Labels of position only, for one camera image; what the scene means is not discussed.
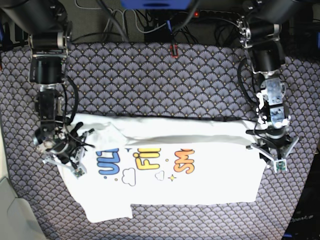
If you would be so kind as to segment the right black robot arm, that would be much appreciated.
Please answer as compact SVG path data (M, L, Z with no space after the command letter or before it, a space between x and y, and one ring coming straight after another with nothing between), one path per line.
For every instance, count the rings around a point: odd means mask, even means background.
M67 168L79 178L87 172L82 159L86 138L93 130L78 135L82 122L68 129L78 109L79 93L62 70L72 38L67 11L58 0L2 0L0 9L28 34L31 50L28 81L39 85L35 110L40 126L33 143L46 154L45 164Z

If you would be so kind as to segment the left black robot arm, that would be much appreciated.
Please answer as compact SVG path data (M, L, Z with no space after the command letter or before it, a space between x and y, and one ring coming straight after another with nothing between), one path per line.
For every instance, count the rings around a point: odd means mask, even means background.
M259 76L259 91L255 94L257 121L252 130L247 130L247 134L258 140L249 147L257 150L275 173L288 169L288 157L299 142L300 136L292 137L289 131L293 127L302 131L316 113L311 97L308 95L304 102L299 89L285 100L290 87L280 77L286 64L280 39L282 25L309 3L308 0L257 0L236 24L252 74Z

